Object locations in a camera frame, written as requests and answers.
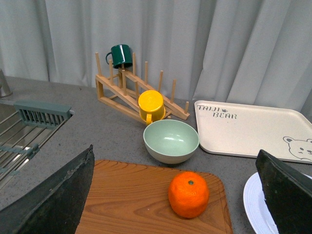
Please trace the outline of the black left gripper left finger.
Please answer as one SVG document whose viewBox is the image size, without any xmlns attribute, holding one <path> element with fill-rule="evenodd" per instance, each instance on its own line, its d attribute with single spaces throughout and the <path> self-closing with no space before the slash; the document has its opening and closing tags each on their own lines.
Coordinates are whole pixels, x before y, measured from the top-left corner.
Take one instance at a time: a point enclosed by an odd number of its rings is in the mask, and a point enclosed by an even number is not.
<svg viewBox="0 0 312 234">
<path fill-rule="evenodd" d="M 93 146 L 0 212 L 2 234 L 73 234 L 95 166 Z"/>
</svg>

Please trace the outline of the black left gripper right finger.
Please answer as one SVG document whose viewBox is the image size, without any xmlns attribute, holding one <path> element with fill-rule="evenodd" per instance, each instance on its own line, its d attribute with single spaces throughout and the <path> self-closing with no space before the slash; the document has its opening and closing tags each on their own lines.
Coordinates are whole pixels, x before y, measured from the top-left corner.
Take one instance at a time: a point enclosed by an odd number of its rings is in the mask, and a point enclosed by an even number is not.
<svg viewBox="0 0 312 234">
<path fill-rule="evenodd" d="M 312 232 L 312 179 L 260 150 L 256 168 L 265 203 L 280 234 Z"/>
</svg>

